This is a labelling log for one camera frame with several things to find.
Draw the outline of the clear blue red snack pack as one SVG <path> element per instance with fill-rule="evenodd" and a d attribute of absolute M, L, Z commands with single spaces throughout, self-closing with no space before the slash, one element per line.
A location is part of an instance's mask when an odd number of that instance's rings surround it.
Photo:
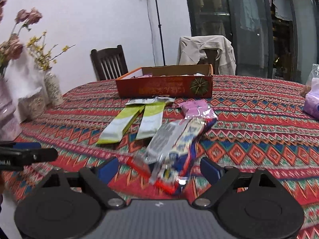
<path fill-rule="evenodd" d="M 181 193 L 196 159 L 196 143 L 217 118 L 179 119 L 163 124 L 145 152 L 127 161 L 149 184 L 170 195 Z"/>

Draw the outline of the pink ribbed vase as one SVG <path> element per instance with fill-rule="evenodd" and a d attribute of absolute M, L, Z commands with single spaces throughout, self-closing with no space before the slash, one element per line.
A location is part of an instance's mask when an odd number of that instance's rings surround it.
<path fill-rule="evenodd" d="M 14 112 L 16 106 L 13 104 L 7 83 L 1 78 L 1 98 L 0 98 L 0 139 L 1 142 L 14 141 L 21 133 L 22 129 Z"/>

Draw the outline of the glass jar with white lid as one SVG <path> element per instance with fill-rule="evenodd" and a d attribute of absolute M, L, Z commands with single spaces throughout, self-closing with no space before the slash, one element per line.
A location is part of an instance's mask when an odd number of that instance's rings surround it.
<path fill-rule="evenodd" d="M 18 105 L 22 108 L 27 120 L 34 120 L 40 117 L 46 110 L 42 88 L 38 87 L 26 96 L 19 98 Z"/>

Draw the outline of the green white snack packet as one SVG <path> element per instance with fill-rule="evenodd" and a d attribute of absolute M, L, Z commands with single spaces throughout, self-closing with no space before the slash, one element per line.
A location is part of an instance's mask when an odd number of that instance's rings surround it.
<path fill-rule="evenodd" d="M 144 105 L 126 106 L 102 131 L 97 144 L 105 145 L 120 142 L 135 119 L 143 112 L 144 108 Z"/>

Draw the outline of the speckled small vase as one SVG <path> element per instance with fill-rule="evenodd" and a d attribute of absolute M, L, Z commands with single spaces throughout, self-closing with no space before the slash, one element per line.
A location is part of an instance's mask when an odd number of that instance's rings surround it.
<path fill-rule="evenodd" d="M 44 84 L 51 105 L 54 107 L 61 105 L 63 103 L 63 96 L 61 93 L 59 80 L 57 76 L 52 73 L 51 69 L 45 71 Z"/>

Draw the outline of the red patterned tablecloth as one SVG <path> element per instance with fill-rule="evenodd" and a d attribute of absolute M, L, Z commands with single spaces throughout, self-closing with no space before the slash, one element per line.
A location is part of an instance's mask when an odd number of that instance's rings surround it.
<path fill-rule="evenodd" d="M 197 143 L 197 159 L 209 157 L 243 171 L 268 169 L 303 207 L 305 222 L 299 238 L 318 238 L 318 121 L 303 112 L 301 89 L 301 84 L 283 80 L 215 76 L 208 103 L 218 120 Z M 59 157 L 50 164 L 5 172 L 14 199 L 24 199 L 55 167 L 78 171 L 111 156 L 118 157 L 121 166 L 110 187 L 123 199 L 168 198 L 126 164 L 147 147 L 136 139 L 140 119 L 118 145 L 97 146 L 100 133 L 125 104 L 113 80 L 88 83 L 67 92 L 60 107 L 24 123 L 19 142 L 53 147 Z"/>

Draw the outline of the pink snack packet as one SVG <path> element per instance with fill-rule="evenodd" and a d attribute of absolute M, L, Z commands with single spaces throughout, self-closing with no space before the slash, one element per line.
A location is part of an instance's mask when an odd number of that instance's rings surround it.
<path fill-rule="evenodd" d="M 217 120 L 217 115 L 204 100 L 187 100 L 178 104 L 185 119 L 204 119 L 206 121 Z"/>

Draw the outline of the pink dried roses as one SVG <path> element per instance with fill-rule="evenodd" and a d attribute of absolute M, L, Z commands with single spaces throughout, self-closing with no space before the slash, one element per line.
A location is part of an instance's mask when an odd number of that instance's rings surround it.
<path fill-rule="evenodd" d="M 30 25 L 37 24 L 42 17 L 36 8 L 32 8 L 30 11 L 21 9 L 17 12 L 15 25 L 8 40 L 1 43 L 1 78 L 4 78 L 9 62 L 17 60 L 21 56 L 23 51 L 23 44 L 19 38 L 21 30 L 25 28 L 30 31 Z"/>

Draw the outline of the silver snack packet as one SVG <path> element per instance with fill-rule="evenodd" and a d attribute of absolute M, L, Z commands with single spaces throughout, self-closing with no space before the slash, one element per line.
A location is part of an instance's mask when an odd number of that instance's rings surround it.
<path fill-rule="evenodd" d="M 170 97 L 154 97 L 154 98 L 138 98 L 131 99 L 126 103 L 128 105 L 147 105 L 147 104 L 156 104 L 156 103 L 164 103 L 169 104 L 175 101 L 174 98 Z"/>

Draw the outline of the orange cardboard tray box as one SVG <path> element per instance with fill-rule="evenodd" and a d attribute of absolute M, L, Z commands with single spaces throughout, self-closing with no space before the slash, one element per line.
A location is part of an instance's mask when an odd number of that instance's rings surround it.
<path fill-rule="evenodd" d="M 137 68 L 115 80 L 121 98 L 211 98 L 211 64 Z"/>

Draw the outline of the yellow flower branch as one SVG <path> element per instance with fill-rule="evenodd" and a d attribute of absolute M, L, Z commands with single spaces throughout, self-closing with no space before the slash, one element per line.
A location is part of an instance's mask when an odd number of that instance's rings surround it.
<path fill-rule="evenodd" d="M 33 58 L 36 66 L 43 71 L 51 69 L 52 65 L 57 63 L 57 58 L 59 56 L 75 46 L 75 44 L 71 46 L 66 45 L 62 48 L 60 53 L 53 55 L 52 52 L 58 44 L 46 49 L 46 34 L 47 32 L 44 31 L 39 37 L 33 36 L 26 44 L 28 54 Z"/>

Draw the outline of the purple tissue pack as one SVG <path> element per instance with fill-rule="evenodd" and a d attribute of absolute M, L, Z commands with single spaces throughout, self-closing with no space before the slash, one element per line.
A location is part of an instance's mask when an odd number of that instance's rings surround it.
<path fill-rule="evenodd" d="M 303 111 L 315 119 L 319 119 L 319 65 L 312 64 L 305 86 L 301 90 L 301 96 L 305 97 Z"/>

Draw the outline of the chair with beige jacket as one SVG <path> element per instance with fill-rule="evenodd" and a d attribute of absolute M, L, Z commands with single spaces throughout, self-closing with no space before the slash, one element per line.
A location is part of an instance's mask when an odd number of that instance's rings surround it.
<path fill-rule="evenodd" d="M 202 49 L 200 51 L 200 60 L 198 61 L 198 66 L 196 67 L 197 72 L 203 75 L 221 75 L 221 56 L 222 50 L 220 49 Z"/>

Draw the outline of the beige jacket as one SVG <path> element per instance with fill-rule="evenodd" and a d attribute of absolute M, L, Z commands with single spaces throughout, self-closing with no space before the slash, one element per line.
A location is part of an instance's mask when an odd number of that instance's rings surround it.
<path fill-rule="evenodd" d="M 216 63 L 218 73 L 235 75 L 236 59 L 230 40 L 223 35 L 182 36 L 179 39 L 177 63 L 196 65 L 202 60 Z"/>

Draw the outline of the black framed glass door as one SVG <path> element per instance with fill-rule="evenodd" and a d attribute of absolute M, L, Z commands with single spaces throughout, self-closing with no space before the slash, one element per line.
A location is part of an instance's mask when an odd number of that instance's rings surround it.
<path fill-rule="evenodd" d="M 187 0 L 193 36 L 232 43 L 236 74 L 306 83 L 318 63 L 318 0 Z"/>

